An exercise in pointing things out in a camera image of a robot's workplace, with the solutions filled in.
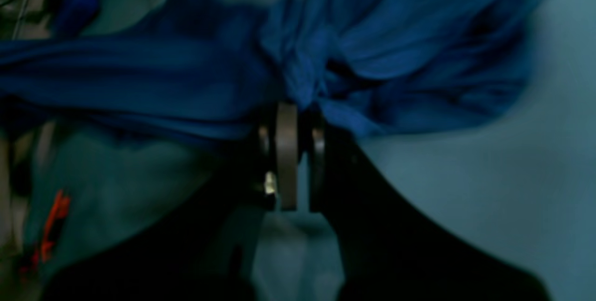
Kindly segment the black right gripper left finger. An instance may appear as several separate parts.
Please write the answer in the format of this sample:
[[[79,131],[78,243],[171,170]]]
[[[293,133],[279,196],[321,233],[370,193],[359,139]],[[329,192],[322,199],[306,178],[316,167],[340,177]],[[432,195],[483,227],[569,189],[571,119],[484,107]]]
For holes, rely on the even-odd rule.
[[[253,301],[262,222],[298,204],[296,106],[262,112],[241,150],[174,212],[57,274],[44,301]]]

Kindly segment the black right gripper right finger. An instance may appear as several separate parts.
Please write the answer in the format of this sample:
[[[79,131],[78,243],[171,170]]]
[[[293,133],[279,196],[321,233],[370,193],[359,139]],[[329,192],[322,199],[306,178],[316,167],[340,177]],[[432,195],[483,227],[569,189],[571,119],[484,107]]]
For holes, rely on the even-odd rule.
[[[355,140],[311,115],[310,210],[337,236],[339,301],[549,301],[540,280],[456,237],[410,204]]]

